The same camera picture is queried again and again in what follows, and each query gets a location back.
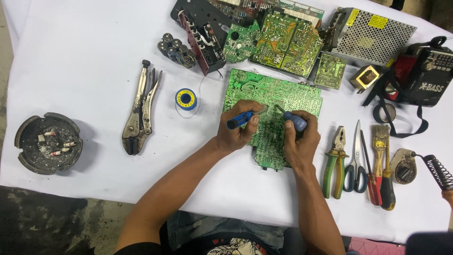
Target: blue solder spool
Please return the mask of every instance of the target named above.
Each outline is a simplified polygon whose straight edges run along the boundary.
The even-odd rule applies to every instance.
[[[197,106],[197,97],[195,96],[195,93],[188,88],[180,89],[176,93],[174,99],[176,104],[185,111],[193,110]]]

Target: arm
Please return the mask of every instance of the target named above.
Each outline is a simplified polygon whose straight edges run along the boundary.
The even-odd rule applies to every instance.
[[[140,242],[160,244],[160,227],[186,202],[219,160],[250,142],[258,127],[259,116],[253,116],[244,129],[230,130],[227,128],[227,121],[242,112],[258,112],[262,108],[255,101],[240,100],[233,109],[224,112],[217,136],[170,170],[140,198],[125,219],[116,251]]]
[[[292,121],[285,122],[285,156],[293,167],[299,200],[299,230],[310,254],[344,255],[346,252],[337,224],[316,178],[313,157],[321,136],[316,116],[293,111],[307,121],[301,139],[296,139]]]

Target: blue tool handle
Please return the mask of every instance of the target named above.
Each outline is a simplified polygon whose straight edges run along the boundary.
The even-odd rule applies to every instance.
[[[362,176],[363,178],[363,182],[362,182],[362,188],[359,189],[360,187],[360,176]],[[357,193],[364,193],[365,190],[366,190],[366,182],[368,181],[368,177],[366,177],[366,171],[365,171],[365,168],[363,168],[362,166],[359,166],[358,168],[358,172],[357,172],[357,179],[355,179],[354,181],[354,190],[357,192]]]
[[[344,180],[343,190],[346,192],[351,192],[354,189],[354,166],[349,165],[344,169],[344,178],[346,179],[347,173],[349,173],[348,181]]]
[[[307,122],[304,119],[300,116],[292,114],[291,112],[285,112],[283,117],[293,122],[294,129],[296,129],[296,131],[302,132],[307,127]]]
[[[248,111],[248,112],[245,112],[245,113],[241,113],[241,114],[237,115],[236,117],[234,117],[234,118],[230,119],[229,121],[227,121],[226,122],[226,126],[229,129],[238,128],[238,127],[244,125],[244,123],[249,122],[250,118],[252,118],[252,115],[253,115],[253,111]]]

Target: hand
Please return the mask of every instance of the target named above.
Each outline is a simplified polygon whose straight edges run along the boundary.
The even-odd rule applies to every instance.
[[[227,128],[227,121],[237,115],[253,111],[259,112],[263,106],[252,100],[239,100],[233,108],[220,116],[219,132],[217,133],[217,147],[226,153],[232,153],[235,150],[243,148],[252,139],[252,135],[258,128],[259,115],[253,115],[246,125],[246,128],[238,127],[236,129]]]
[[[285,144],[284,154],[293,170],[302,170],[313,164],[314,153],[318,147],[321,135],[318,133],[316,116],[306,111],[292,111],[307,122],[302,138],[296,141],[296,130],[292,121],[284,123]]]

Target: perforated metal case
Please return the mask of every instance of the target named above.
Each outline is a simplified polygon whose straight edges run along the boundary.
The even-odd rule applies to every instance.
[[[355,8],[338,8],[337,12],[344,18],[336,27],[331,52],[381,66],[391,66],[417,29]]]

